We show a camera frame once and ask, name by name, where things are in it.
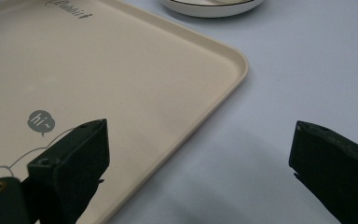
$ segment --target speech bubble icon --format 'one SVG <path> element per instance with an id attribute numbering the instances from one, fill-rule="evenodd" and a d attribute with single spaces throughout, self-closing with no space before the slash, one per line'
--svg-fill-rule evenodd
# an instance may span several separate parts
<path id="1" fill-rule="evenodd" d="M 49 114 L 49 112 L 44 110 L 36 110 L 28 118 L 28 126 L 37 133 L 42 133 L 42 136 L 45 136 L 45 133 L 49 133 L 54 129 L 55 120 Z"/>

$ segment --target line drawing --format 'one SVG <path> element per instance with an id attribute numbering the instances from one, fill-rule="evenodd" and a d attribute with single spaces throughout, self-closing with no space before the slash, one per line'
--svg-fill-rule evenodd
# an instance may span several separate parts
<path id="1" fill-rule="evenodd" d="M 16 165 L 17 162 L 19 162 L 22 158 L 26 157 L 28 154 L 31 154 L 37 150 L 43 150 L 43 149 L 48 149 L 57 139 L 59 139 L 61 136 L 63 136 L 64 134 L 66 133 L 69 133 L 73 130 L 74 128 L 71 128 L 71 129 L 68 129 L 66 130 L 65 132 L 63 133 L 60 133 L 57 137 L 55 137 L 46 147 L 37 147 L 35 149 L 32 149 L 28 152 L 26 152 L 25 154 L 23 154 L 22 156 L 20 156 L 18 159 L 16 159 L 10 166 L 6 166 L 6 165 L 1 165 L 0 168 L 3 168 L 3 169 L 7 169 L 10 174 L 11 174 L 11 177 L 14 177 L 14 174 L 13 174 L 13 171 L 11 170 L 11 168 L 13 168 L 14 165 Z"/>

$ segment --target white plate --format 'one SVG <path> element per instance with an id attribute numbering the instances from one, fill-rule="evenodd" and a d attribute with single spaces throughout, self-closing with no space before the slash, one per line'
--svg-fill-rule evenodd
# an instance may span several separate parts
<path id="1" fill-rule="evenodd" d="M 214 0 L 160 0 L 165 6 L 179 13 L 205 18 L 226 17 L 240 14 L 260 5 L 264 0 L 240 3 L 219 3 Z"/>

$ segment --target printed logo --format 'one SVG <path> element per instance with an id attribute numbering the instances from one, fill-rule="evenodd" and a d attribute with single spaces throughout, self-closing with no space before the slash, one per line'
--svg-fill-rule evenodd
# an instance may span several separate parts
<path id="1" fill-rule="evenodd" d="M 36 110 L 28 118 L 28 126 L 35 132 L 42 133 L 42 136 L 44 137 L 45 133 L 53 131 L 55 120 L 49 112 Z"/>
<path id="2" fill-rule="evenodd" d="M 45 3 L 46 7 L 59 7 L 62 10 L 65 10 L 71 13 L 73 16 L 76 16 L 78 19 L 84 19 L 87 17 L 92 16 L 90 13 L 84 12 L 84 10 L 75 7 L 74 5 L 70 4 L 70 1 L 64 0 L 51 0 Z"/>

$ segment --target beige tray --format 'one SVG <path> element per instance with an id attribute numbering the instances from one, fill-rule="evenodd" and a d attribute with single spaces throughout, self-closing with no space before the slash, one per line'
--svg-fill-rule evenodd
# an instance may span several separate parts
<path id="1" fill-rule="evenodd" d="M 46 147 L 80 123 L 108 119 L 111 165 L 78 221 L 104 223 L 247 70 L 235 49 L 119 1 L 5 2 L 0 4 L 0 166 Z M 27 124 L 36 110 L 55 120 L 44 136 Z M 26 163 L 40 152 L 13 165 L 14 176 L 26 177 Z M 0 169 L 3 175 L 10 172 Z"/>

